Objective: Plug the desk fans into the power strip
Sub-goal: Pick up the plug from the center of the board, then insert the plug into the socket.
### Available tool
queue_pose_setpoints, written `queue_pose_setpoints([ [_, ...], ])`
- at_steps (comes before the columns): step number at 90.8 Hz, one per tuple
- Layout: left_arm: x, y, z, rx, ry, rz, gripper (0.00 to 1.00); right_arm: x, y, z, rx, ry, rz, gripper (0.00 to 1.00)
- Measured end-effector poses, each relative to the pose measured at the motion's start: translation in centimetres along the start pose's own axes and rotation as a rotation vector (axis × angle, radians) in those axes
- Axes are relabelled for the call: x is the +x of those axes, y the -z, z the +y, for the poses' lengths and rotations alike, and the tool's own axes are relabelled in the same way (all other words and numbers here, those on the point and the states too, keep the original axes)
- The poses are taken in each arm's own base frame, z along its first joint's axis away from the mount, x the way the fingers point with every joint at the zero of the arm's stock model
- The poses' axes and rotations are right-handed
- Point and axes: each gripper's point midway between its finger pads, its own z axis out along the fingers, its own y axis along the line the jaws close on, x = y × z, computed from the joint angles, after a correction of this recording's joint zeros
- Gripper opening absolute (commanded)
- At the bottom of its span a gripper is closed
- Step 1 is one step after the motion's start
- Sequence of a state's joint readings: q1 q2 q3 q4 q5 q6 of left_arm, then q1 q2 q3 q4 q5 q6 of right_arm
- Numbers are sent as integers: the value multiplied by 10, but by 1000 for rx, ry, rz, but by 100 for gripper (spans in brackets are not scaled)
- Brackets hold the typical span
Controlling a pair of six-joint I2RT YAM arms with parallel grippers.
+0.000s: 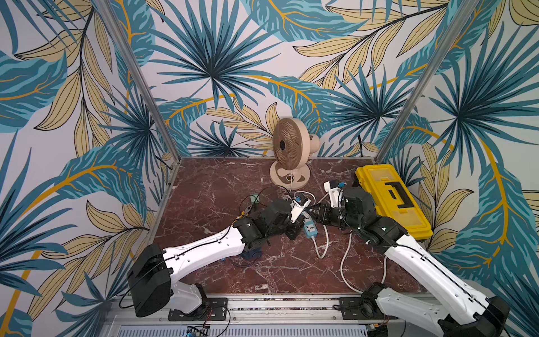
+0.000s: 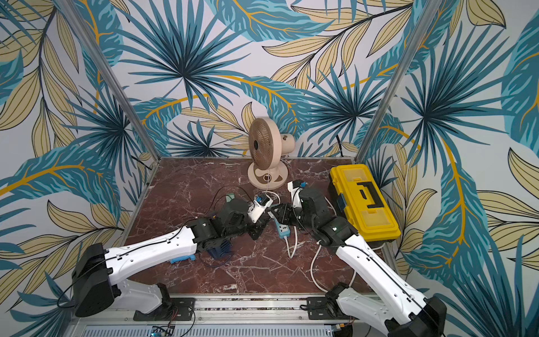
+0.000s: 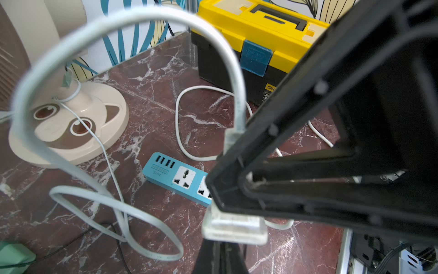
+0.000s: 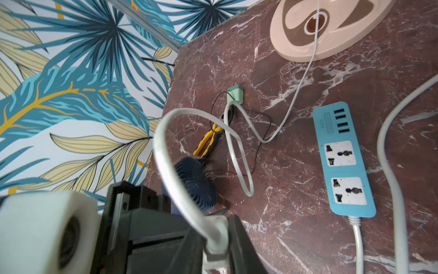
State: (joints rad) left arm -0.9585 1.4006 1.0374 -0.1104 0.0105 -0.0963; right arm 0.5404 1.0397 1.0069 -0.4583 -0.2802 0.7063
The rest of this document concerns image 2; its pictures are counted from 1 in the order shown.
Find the teal power strip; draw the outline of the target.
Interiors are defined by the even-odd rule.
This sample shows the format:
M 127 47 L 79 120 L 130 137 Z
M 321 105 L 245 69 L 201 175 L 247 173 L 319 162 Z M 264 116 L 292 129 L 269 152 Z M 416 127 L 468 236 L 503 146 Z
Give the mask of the teal power strip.
M 290 236 L 290 234 L 291 234 L 290 227 L 288 225 L 281 224 L 272 213 L 270 213 L 269 215 L 270 215 L 271 219 L 275 222 L 275 225 L 276 225 L 276 228 L 277 228 L 277 233 L 278 233 L 279 237 L 281 239 L 288 238 Z

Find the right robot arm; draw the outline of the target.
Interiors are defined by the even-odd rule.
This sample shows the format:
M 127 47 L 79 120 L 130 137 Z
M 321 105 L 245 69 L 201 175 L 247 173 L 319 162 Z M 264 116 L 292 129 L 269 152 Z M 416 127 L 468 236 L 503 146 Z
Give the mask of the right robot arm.
M 339 283 L 326 294 L 330 316 L 356 318 L 386 336 L 443 336 L 444 302 L 406 283 L 373 251 L 358 230 L 328 205 L 313 188 L 297 188 L 290 203 L 268 208 L 281 225 L 298 226 L 320 245 L 334 252 L 377 294 L 374 300 Z

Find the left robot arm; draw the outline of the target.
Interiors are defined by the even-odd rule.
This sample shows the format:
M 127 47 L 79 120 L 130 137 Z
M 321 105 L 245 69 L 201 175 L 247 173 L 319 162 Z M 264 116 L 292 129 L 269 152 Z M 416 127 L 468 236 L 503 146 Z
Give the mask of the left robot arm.
M 260 237 L 270 219 L 267 210 L 272 203 L 271 198 L 260 196 L 252 202 L 232 199 L 206 218 L 194 218 L 171 233 L 144 242 L 110 249 L 91 245 L 72 272 L 75 316 L 89 317 L 108 308 L 132 309 L 144 316 L 166 314 L 173 302 L 164 285 L 146 285 L 129 278 L 202 252 L 215 260 L 231 256 L 235 237 Z

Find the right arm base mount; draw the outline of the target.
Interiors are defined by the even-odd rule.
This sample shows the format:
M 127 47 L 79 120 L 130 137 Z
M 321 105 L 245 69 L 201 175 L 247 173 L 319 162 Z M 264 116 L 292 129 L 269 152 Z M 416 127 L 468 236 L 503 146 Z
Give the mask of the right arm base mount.
M 342 292 L 345 290 L 351 290 L 353 294 L 359 295 L 351 286 L 339 282 L 322 297 L 307 297 L 306 304 L 301 304 L 300 309 L 308 313 L 309 320 L 348 319 L 353 322 L 356 318 L 346 316 L 337 303 L 338 297 L 343 297 Z

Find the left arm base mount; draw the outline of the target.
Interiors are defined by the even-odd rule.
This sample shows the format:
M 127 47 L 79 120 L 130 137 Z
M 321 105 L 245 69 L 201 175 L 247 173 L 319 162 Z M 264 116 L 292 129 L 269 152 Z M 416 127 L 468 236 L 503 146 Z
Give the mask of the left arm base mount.
M 148 314 L 136 310 L 133 320 L 135 322 L 186 322 L 194 318 L 195 298 L 171 298 L 165 284 L 157 283 L 160 290 L 161 305 Z

